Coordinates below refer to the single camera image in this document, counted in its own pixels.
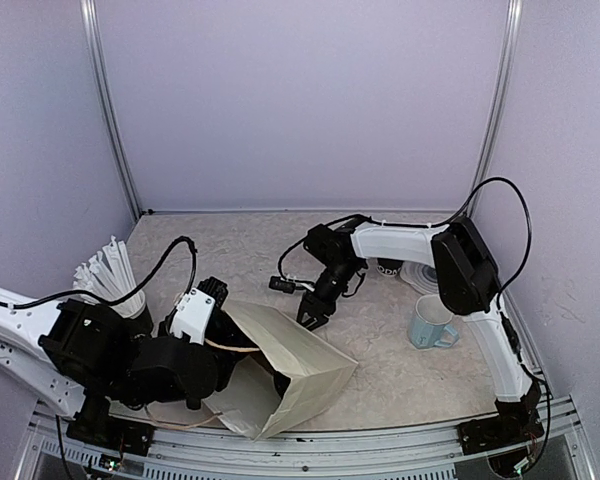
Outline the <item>stack of paper cups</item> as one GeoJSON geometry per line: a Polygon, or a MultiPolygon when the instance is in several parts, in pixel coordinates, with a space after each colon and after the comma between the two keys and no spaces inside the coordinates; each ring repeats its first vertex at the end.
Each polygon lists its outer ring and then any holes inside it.
{"type": "Polygon", "coordinates": [[[378,258],[377,259],[377,271],[388,277],[395,277],[400,273],[404,265],[403,260],[378,258]]]}

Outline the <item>beige paper bag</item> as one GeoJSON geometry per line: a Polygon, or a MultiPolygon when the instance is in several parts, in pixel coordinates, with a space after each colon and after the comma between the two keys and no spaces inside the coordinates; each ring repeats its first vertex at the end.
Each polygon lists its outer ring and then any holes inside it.
{"type": "Polygon", "coordinates": [[[201,350],[240,360],[207,390],[202,405],[229,430],[253,440],[287,431],[325,411],[356,360],[269,306],[227,301],[215,310],[201,350]]]}

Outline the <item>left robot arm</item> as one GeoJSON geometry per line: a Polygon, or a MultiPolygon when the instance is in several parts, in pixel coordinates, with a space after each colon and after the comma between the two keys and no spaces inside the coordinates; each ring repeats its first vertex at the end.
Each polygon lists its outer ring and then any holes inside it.
{"type": "Polygon", "coordinates": [[[231,374],[206,337],[227,285],[215,277],[190,279],[158,336],[142,318],[115,310],[140,291],[115,300],[84,290],[34,300],[0,288],[0,370],[57,415],[81,416],[82,430],[101,445],[120,434],[110,402],[142,409],[184,401],[198,409],[231,374]]]}

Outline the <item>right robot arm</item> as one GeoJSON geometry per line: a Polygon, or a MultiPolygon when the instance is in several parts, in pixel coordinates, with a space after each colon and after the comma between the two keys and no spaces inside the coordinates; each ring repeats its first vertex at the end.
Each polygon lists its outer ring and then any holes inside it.
{"type": "Polygon", "coordinates": [[[310,228],[295,242],[324,269],[315,280],[293,279],[283,271],[269,287],[303,296],[296,320],[313,330],[335,313],[339,298],[353,295],[349,283],[370,259],[415,262],[433,268],[444,307],[468,323],[494,380],[496,410],[491,433],[503,444],[515,442],[538,421],[540,381],[524,365],[519,336],[502,296],[496,261],[473,221],[460,207],[449,218],[428,224],[375,220],[361,213],[310,228]]]}

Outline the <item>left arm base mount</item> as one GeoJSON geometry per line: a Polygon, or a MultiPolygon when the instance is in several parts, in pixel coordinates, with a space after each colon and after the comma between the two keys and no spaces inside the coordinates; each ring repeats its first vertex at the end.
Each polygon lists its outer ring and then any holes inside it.
{"type": "Polygon", "coordinates": [[[80,411],[69,422],[67,436],[122,454],[146,456],[155,427],[110,416],[109,410],[110,402],[104,396],[88,394],[80,411]]]}

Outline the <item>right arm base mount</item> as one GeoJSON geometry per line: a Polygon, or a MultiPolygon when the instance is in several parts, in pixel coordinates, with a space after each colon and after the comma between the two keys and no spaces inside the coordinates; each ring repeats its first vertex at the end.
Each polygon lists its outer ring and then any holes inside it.
{"type": "Polygon", "coordinates": [[[495,401],[497,414],[473,419],[457,426],[464,455],[472,455],[539,438],[544,434],[537,410],[541,389],[533,381],[517,402],[495,401]]]}

